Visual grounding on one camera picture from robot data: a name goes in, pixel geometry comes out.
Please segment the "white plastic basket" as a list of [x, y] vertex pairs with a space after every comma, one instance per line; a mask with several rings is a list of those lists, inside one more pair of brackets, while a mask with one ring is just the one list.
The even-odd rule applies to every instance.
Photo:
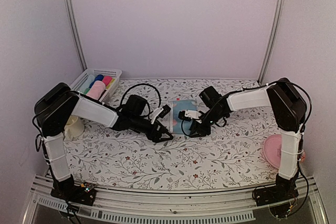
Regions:
[[81, 94], [109, 103], [119, 86], [121, 75], [119, 69], [87, 69], [69, 86]]

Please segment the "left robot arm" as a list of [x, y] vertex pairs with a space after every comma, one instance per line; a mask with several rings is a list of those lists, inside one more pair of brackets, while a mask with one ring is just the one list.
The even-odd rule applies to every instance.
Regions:
[[120, 105], [113, 108], [72, 90], [63, 82], [44, 95], [35, 104], [32, 123], [41, 137], [41, 143], [36, 144], [36, 148], [43, 149], [58, 192], [67, 200], [73, 200], [78, 195], [67, 163], [64, 139], [70, 140], [83, 132], [80, 119], [115, 131], [143, 133], [154, 143], [172, 140], [173, 135], [158, 121], [170, 112], [170, 107], [159, 104], [155, 110], [144, 115], [143, 111], [148, 107], [149, 102], [145, 98], [132, 94], [128, 98], [122, 97]]

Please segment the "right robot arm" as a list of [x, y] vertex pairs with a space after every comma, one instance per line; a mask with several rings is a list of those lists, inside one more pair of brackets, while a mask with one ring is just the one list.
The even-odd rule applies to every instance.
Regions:
[[204, 89], [199, 95], [208, 111], [185, 110], [179, 113], [181, 120], [190, 121], [190, 137], [210, 135], [211, 126], [220, 119], [227, 119], [232, 112], [258, 107], [271, 107], [281, 134], [280, 167], [271, 196], [276, 201], [291, 194], [299, 174], [306, 123], [312, 111], [311, 99], [304, 100], [304, 89], [287, 78], [256, 88], [241, 88], [220, 95], [214, 87]]

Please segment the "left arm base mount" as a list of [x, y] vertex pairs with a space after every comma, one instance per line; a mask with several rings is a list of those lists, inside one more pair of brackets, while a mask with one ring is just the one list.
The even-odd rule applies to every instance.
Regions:
[[64, 200], [65, 202], [73, 202], [86, 206], [93, 206], [96, 199], [97, 191], [90, 188], [86, 184], [76, 185], [72, 177], [64, 180], [53, 182], [51, 196]]

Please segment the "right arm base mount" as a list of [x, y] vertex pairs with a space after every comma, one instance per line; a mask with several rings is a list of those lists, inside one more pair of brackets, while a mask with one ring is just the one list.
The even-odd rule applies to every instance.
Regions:
[[257, 206], [270, 205], [298, 197], [296, 183], [279, 184], [270, 187], [257, 187], [252, 192], [252, 198]]

